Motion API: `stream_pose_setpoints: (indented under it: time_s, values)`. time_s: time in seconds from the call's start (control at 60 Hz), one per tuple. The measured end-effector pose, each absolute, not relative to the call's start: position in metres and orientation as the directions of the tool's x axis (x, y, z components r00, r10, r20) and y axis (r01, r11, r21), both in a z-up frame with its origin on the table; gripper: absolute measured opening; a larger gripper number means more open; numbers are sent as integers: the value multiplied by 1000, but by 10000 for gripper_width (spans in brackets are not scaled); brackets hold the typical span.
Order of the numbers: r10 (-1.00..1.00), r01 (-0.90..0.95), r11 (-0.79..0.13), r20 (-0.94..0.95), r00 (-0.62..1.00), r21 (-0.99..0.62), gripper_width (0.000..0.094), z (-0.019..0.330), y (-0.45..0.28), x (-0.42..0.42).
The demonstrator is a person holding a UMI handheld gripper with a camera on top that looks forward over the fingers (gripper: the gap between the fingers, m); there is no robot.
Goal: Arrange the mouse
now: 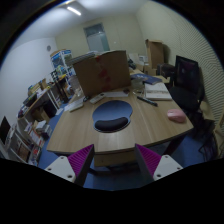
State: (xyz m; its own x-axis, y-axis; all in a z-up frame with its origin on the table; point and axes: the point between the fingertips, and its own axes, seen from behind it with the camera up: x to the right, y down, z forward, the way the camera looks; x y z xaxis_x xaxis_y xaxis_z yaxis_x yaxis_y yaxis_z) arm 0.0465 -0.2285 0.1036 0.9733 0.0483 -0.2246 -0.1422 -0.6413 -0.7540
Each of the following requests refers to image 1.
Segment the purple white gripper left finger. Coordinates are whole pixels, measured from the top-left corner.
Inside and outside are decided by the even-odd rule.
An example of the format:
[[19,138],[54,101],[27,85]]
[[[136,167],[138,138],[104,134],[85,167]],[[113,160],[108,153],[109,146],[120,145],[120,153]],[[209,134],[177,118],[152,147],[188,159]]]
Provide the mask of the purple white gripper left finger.
[[84,147],[69,156],[59,156],[46,171],[83,186],[94,157],[94,145]]

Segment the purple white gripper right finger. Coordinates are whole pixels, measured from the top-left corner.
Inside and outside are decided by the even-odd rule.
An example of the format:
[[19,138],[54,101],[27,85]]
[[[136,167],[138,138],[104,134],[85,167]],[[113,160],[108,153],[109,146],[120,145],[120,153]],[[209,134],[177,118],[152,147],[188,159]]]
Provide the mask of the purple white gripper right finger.
[[182,169],[182,166],[169,155],[161,156],[139,144],[135,145],[134,151],[143,180],[146,184],[160,180]]

